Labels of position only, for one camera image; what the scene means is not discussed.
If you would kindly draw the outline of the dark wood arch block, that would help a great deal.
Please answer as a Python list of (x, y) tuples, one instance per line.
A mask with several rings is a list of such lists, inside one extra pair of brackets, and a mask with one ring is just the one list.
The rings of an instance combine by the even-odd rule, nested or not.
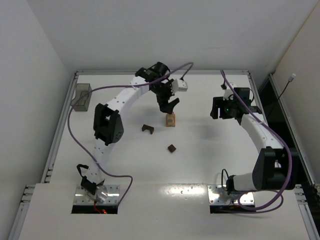
[(153, 126), (150, 126), (150, 125), (147, 125), (147, 124), (143, 124), (142, 127), (141, 127), (141, 130), (143, 132), (145, 131), (149, 131), (149, 133), (152, 135), (155, 131), (155, 128)]

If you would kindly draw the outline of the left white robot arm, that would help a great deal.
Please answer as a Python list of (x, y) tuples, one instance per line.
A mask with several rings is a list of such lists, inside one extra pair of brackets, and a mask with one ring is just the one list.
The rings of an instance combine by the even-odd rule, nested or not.
[(86, 150), (93, 160), (93, 166), (84, 166), (86, 173), (81, 175), (81, 187), (92, 197), (102, 191), (104, 178), (101, 173), (109, 175), (102, 168), (108, 151), (120, 141), (124, 134), (122, 116), (144, 94), (153, 92), (159, 110), (165, 114), (173, 114), (174, 107), (180, 102), (178, 98), (170, 100), (179, 90), (179, 81), (170, 79), (171, 71), (167, 65), (157, 62), (149, 68), (140, 68), (132, 81), (122, 87), (122, 91), (109, 102), (99, 103), (94, 109), (93, 131), (94, 151)]

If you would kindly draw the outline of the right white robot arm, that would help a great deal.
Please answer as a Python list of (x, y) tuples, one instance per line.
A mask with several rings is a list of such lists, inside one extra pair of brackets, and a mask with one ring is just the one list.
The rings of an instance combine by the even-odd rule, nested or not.
[(295, 148), (285, 149), (268, 129), (262, 111), (252, 105), (251, 90), (235, 87), (231, 90), (222, 85), (224, 95), (214, 97), (210, 116), (213, 119), (235, 119), (248, 133), (257, 151), (253, 171), (242, 175), (231, 175), (226, 180), (228, 194), (233, 192), (292, 190), (297, 182), (299, 154)]

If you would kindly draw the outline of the grey plastic block box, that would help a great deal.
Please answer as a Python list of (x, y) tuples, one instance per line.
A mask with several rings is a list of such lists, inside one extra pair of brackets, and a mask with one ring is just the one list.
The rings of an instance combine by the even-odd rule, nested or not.
[(75, 112), (87, 112), (91, 101), (91, 85), (89, 83), (77, 83), (75, 95), (71, 100), (71, 106)]

